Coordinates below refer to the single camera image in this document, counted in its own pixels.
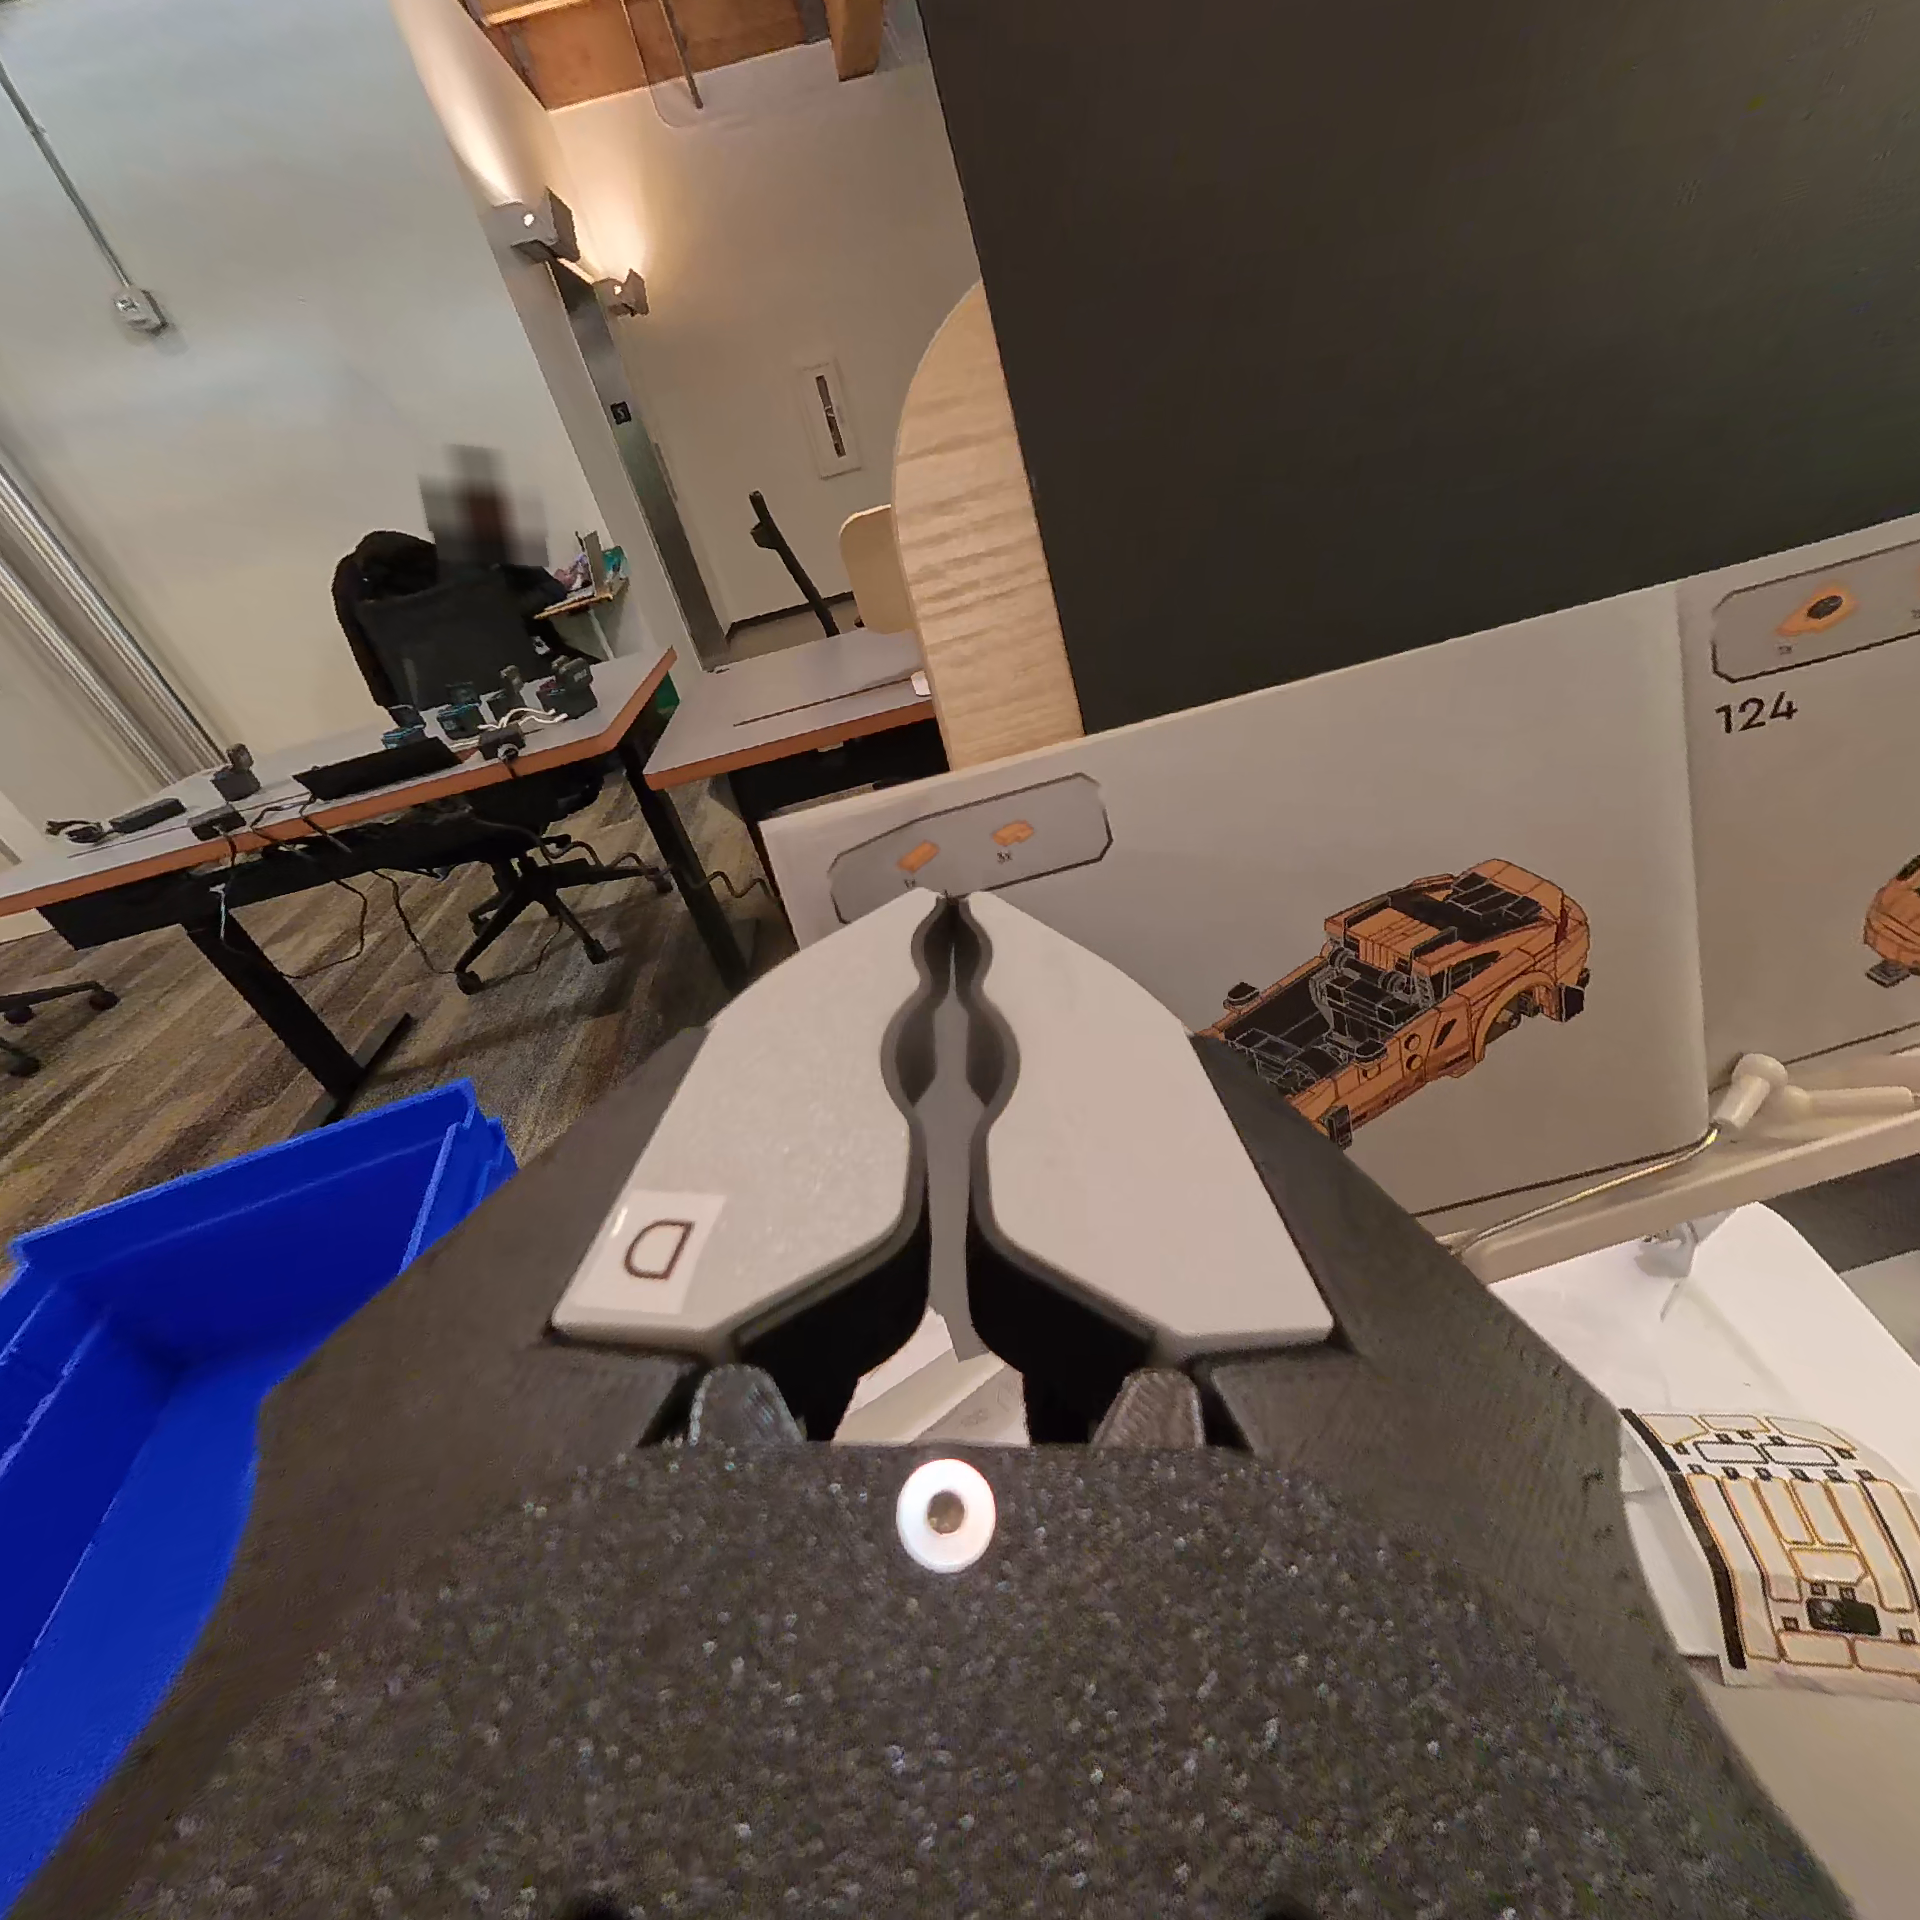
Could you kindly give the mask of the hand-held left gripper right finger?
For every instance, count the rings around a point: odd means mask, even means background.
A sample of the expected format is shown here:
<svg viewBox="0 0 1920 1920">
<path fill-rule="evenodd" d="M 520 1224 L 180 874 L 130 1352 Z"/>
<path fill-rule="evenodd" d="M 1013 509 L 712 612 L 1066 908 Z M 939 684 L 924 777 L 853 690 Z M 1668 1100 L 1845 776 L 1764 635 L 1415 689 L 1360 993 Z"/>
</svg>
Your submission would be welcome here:
<svg viewBox="0 0 1920 1920">
<path fill-rule="evenodd" d="M 1182 1019 L 999 897 L 962 908 L 1004 1059 L 976 1174 L 991 1242 L 1159 1346 L 1326 1341 L 1330 1307 Z"/>
</svg>

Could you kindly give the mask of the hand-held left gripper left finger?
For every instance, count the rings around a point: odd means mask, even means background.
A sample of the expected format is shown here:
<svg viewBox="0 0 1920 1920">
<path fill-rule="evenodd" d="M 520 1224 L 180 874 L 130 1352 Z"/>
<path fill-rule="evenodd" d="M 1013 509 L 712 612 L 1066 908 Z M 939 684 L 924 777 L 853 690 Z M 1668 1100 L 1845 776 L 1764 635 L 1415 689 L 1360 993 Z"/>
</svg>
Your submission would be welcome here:
<svg viewBox="0 0 1920 1920">
<path fill-rule="evenodd" d="M 932 952 L 901 893 L 784 961 L 696 1037 L 550 1313 L 629 1348 L 901 1348 L 928 1309 Z"/>
</svg>

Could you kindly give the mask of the instruction booklet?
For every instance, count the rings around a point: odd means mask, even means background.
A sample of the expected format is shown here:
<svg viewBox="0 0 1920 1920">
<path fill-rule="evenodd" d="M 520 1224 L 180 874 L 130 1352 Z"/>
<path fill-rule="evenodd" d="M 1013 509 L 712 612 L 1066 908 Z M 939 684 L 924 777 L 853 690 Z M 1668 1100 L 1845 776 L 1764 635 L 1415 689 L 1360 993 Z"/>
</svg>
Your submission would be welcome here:
<svg viewBox="0 0 1920 1920">
<path fill-rule="evenodd" d="M 1475 1229 L 1684 1154 L 1915 1147 L 1915 516 L 794 810 L 812 944 L 999 892 Z"/>
</svg>

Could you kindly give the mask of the lego sticker sheet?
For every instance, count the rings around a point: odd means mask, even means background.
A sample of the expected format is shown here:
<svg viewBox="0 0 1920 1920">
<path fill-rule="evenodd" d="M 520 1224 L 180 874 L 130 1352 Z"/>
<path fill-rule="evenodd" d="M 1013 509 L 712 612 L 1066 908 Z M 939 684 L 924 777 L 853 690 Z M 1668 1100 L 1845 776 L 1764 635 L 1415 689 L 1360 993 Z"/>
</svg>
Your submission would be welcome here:
<svg viewBox="0 0 1920 1920">
<path fill-rule="evenodd" d="M 1915 1490 L 1791 1412 L 1626 1408 L 1622 1494 L 1658 1610 L 1728 1689 L 1918 1698 Z"/>
</svg>

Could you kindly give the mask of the wooden-edged desk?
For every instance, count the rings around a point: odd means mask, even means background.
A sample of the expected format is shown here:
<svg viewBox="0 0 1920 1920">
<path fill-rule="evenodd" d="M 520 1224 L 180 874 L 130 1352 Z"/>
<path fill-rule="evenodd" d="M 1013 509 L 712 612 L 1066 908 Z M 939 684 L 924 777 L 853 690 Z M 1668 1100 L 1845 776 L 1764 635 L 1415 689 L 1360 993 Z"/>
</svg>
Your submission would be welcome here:
<svg viewBox="0 0 1920 1920">
<path fill-rule="evenodd" d="M 348 1044 L 237 909 L 366 876 L 487 867 L 500 869 L 503 885 L 520 889 L 526 905 L 546 908 L 559 929 L 586 938 L 562 898 L 566 883 L 647 877 L 671 893 L 687 869 L 680 860 L 659 877 L 632 864 L 540 854 L 565 818 L 559 801 L 610 764 L 630 782 L 644 824 L 662 829 L 660 850 L 687 850 L 678 818 L 655 805 L 642 776 L 647 713 L 669 662 L 599 662 L 591 702 L 571 713 L 540 705 L 518 723 L 518 744 L 496 755 L 466 744 L 447 749 L 444 765 L 334 801 L 312 796 L 296 777 L 294 755 L 282 755 L 278 776 L 261 794 L 215 808 L 212 828 L 195 828 L 182 808 L 138 833 L 5 872 L 5 916 L 37 915 L 72 952 L 180 930 L 320 1089 L 304 1128 L 326 1125 L 352 1112 L 413 1019 L 394 1016 L 360 1044 Z"/>
<path fill-rule="evenodd" d="M 918 673 L 912 633 L 868 629 L 695 680 L 677 667 L 671 718 L 638 726 L 620 749 L 640 818 L 727 993 L 747 986 L 752 949 L 735 941 L 675 794 L 696 782 L 724 785 L 763 858 L 760 824 L 782 810 L 939 776 L 946 755 Z"/>
</svg>

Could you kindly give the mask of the black keyboard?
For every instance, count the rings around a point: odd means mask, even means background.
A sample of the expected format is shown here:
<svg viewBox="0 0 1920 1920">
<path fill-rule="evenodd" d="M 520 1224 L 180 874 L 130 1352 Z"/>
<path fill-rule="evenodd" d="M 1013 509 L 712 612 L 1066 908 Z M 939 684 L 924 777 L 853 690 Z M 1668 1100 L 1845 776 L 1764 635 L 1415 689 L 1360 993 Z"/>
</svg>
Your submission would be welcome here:
<svg viewBox="0 0 1920 1920">
<path fill-rule="evenodd" d="M 293 776 L 296 787 L 318 803 L 355 801 L 400 785 L 455 772 L 464 764 L 439 737 L 406 739 L 348 760 L 324 761 Z"/>
</svg>

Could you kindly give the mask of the black bent pole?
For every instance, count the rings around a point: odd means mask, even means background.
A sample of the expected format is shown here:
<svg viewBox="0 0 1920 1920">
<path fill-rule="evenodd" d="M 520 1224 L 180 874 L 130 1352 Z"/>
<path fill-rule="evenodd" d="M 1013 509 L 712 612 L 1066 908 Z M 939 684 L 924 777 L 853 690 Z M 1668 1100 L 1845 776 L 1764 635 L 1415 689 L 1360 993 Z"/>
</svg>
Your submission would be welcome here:
<svg viewBox="0 0 1920 1920">
<path fill-rule="evenodd" d="M 759 550 L 771 554 L 780 560 L 789 581 L 800 590 L 800 597 L 807 610 L 819 620 L 826 635 L 842 633 L 835 616 L 828 605 L 828 600 L 821 594 L 819 585 L 812 581 L 810 572 L 800 562 L 795 548 L 784 538 L 773 509 L 766 502 L 766 496 L 757 490 L 750 492 L 750 508 L 752 508 L 752 541 Z"/>
</svg>

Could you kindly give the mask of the booklet stand with white base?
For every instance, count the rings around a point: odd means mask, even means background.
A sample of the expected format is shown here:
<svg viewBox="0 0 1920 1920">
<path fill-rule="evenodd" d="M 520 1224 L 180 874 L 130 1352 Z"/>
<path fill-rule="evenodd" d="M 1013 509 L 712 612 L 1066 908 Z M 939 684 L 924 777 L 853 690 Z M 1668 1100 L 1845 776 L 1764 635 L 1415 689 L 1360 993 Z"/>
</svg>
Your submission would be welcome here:
<svg viewBox="0 0 1920 1920">
<path fill-rule="evenodd" d="M 895 539 L 922 670 L 954 776 L 1084 737 L 1052 604 L 991 310 L 970 289 L 907 389 L 895 441 Z M 1608 1210 L 1683 1198 L 1683 1166 L 1634 1169 L 1523 1224 L 1483 1220 L 1446 1248 L 1616 1406 L 1791 1412 L 1853 1436 L 1915 1490 L 1915 1358 L 1783 1205 L 1675 1220 L 1582 1248 Z"/>
</svg>

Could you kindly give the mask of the blue plastic bin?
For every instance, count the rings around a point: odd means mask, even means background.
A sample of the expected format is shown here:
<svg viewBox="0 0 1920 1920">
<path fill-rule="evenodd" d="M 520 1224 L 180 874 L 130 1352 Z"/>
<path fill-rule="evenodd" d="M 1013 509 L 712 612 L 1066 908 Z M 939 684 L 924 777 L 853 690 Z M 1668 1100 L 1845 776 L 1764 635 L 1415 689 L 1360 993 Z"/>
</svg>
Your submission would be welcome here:
<svg viewBox="0 0 1920 1920">
<path fill-rule="evenodd" d="M 460 1081 L 13 1242 L 2 1293 L 2 1896 L 152 1718 L 243 1540 L 256 1417 L 516 1171 Z"/>
</svg>

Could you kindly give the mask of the black office chair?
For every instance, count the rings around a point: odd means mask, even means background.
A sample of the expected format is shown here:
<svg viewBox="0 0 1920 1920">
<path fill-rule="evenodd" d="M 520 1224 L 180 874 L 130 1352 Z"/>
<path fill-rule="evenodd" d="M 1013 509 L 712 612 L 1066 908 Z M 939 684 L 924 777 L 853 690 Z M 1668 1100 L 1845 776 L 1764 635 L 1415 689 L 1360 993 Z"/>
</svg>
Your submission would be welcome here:
<svg viewBox="0 0 1920 1920">
<path fill-rule="evenodd" d="M 526 564 L 506 558 L 499 545 L 456 547 L 371 533 L 334 569 L 336 617 L 383 713 L 395 705 L 439 705 L 452 684 L 487 692 L 506 667 L 527 680 L 549 673 L 549 659 L 527 645 L 506 590 L 494 581 L 436 584 L 439 554 Z M 546 913 L 599 966 L 608 949 L 573 913 L 570 893 L 624 877 L 644 877 L 660 893 L 669 889 L 669 877 L 636 854 L 605 862 L 580 852 L 559 833 L 566 818 L 599 801 L 608 760 L 589 755 L 526 776 L 524 756 L 555 729 L 534 731 L 512 756 L 474 749 L 477 764 L 506 770 L 506 782 L 410 808 L 394 824 L 366 829 L 371 845 L 394 843 L 395 864 L 410 874 L 487 867 L 494 876 L 494 893 L 471 913 L 471 944 L 452 964 L 452 979 L 466 995 L 487 987 L 476 966 L 480 956 L 533 908 Z"/>
</svg>

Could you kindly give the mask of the black flat panel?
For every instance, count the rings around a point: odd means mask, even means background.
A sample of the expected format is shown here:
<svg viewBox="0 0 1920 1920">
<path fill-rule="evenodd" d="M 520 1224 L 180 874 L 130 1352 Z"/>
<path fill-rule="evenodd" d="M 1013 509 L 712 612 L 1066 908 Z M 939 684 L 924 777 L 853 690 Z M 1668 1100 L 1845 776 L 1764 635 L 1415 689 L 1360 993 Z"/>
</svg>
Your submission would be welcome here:
<svg viewBox="0 0 1920 1920">
<path fill-rule="evenodd" d="M 918 11 L 1088 731 L 1915 515 L 1915 3 Z"/>
</svg>

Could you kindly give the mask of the metal wall conduit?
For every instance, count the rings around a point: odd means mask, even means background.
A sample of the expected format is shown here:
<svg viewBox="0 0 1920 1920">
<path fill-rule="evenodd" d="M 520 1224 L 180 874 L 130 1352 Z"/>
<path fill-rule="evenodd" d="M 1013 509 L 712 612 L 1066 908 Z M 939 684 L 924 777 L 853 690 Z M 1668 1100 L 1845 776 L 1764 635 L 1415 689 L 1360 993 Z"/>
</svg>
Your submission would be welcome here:
<svg viewBox="0 0 1920 1920">
<path fill-rule="evenodd" d="M 55 142 L 48 138 L 44 123 L 29 107 L 24 93 L 18 90 L 18 82 L 12 78 L 7 67 L 2 67 L 2 93 L 24 138 L 35 147 L 45 173 L 52 179 L 60 196 L 78 217 L 93 253 L 103 260 L 108 275 L 111 277 L 111 313 L 116 315 L 122 326 L 134 337 L 150 340 L 157 340 L 160 337 L 170 334 L 173 330 L 170 315 L 160 306 L 157 297 L 148 289 L 138 283 L 138 278 L 127 269 L 119 249 L 110 240 L 100 217 L 80 193 L 76 179 L 68 173 L 62 155 L 56 154 Z"/>
</svg>

